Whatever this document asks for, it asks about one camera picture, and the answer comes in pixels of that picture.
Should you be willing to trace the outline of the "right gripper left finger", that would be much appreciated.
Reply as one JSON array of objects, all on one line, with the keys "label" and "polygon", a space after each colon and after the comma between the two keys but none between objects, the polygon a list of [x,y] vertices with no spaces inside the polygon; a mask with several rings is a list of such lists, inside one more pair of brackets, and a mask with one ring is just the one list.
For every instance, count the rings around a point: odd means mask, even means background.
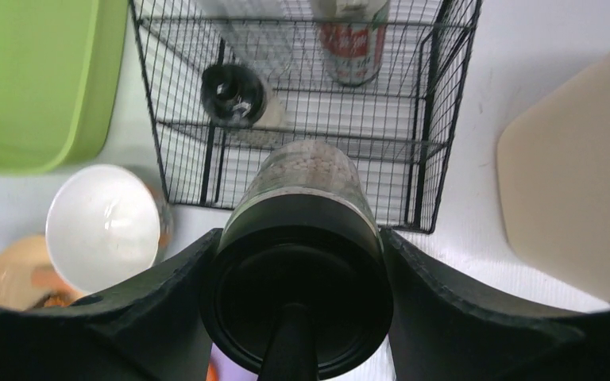
[{"label": "right gripper left finger", "polygon": [[67,307],[0,308],[0,380],[203,380],[199,313],[212,229],[180,253]]}]

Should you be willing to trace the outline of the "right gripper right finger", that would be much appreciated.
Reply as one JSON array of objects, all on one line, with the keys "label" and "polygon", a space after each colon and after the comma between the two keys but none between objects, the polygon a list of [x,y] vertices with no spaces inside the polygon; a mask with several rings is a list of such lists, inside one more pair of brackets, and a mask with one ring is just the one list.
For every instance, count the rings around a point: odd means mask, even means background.
[{"label": "right gripper right finger", "polygon": [[400,380],[610,380],[610,310],[583,314],[490,287],[381,233]]}]

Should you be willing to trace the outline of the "pepper grinder jar black lid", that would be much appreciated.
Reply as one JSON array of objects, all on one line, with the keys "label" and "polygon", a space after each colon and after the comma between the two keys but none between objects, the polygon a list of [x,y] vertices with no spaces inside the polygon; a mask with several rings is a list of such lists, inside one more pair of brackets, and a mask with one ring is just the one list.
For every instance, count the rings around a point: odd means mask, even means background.
[{"label": "pepper grinder jar black lid", "polygon": [[199,292],[218,348],[260,380],[323,380],[388,334],[384,246],[353,161],[320,140],[273,151],[226,223]]}]

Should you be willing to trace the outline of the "white spice jar black cap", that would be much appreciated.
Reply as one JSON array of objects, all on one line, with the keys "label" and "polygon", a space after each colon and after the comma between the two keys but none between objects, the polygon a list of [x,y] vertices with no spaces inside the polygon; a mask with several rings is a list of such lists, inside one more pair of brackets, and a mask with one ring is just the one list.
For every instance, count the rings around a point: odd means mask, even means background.
[{"label": "white spice jar black cap", "polygon": [[201,75],[200,98],[210,119],[243,129],[274,129],[285,108],[272,87],[245,65],[217,63]]}]

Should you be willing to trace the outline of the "clear bottle red label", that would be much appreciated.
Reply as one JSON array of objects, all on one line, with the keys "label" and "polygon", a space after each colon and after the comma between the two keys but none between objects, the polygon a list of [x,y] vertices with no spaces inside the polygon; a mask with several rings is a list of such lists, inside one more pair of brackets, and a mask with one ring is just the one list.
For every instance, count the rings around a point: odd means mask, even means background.
[{"label": "clear bottle red label", "polygon": [[383,62],[389,0],[310,2],[324,68],[336,82],[359,87],[377,77]]}]

